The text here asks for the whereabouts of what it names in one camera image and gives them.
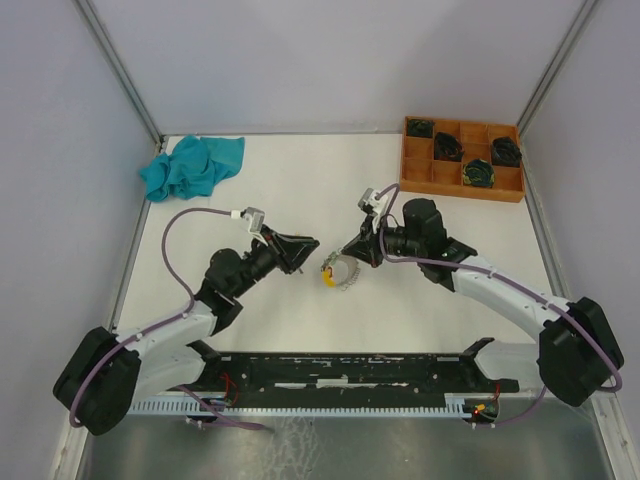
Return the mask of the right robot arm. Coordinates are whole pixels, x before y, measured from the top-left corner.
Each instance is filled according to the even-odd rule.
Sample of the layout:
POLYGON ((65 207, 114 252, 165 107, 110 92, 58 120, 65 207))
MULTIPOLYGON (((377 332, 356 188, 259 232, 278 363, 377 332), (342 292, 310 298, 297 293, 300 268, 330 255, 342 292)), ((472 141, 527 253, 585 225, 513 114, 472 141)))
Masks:
POLYGON ((548 295, 510 278, 449 236, 432 200, 406 202, 404 222, 397 226, 388 223, 387 195, 368 190, 358 206, 365 219, 343 255, 373 268, 385 261, 415 264, 432 283, 500 314, 535 341, 538 377, 570 406, 582 405, 596 391, 620 390, 624 357, 597 302, 548 295))

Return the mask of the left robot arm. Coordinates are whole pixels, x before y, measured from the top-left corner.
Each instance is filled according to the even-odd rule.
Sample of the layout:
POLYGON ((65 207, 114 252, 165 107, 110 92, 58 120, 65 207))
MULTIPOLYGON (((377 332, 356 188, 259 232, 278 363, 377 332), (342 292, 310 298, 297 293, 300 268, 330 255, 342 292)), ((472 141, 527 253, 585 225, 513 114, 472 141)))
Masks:
POLYGON ((138 401, 183 385, 215 387, 221 366, 203 341, 237 318, 242 295, 274 270, 295 273, 319 244, 310 236, 262 226, 244 254, 225 248, 212 255, 184 312, 121 333, 90 330, 53 387, 54 397, 69 411, 70 425, 102 435, 138 401))

